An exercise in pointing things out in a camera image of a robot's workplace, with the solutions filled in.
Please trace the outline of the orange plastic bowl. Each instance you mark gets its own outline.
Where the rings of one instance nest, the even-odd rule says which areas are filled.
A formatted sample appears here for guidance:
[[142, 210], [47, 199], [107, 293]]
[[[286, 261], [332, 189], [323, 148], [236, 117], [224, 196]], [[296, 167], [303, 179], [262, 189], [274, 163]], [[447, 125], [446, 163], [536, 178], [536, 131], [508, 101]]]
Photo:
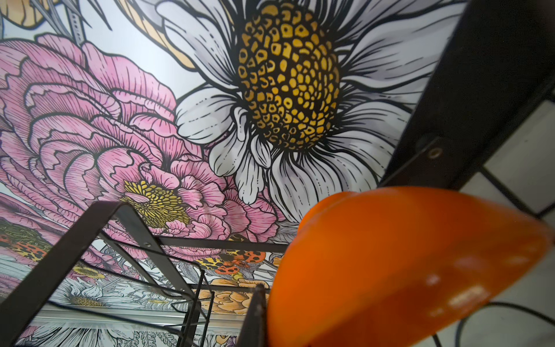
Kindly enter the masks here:
[[270, 292], [271, 346], [412, 346], [484, 306], [552, 246], [545, 223], [445, 189], [342, 192], [299, 224]]

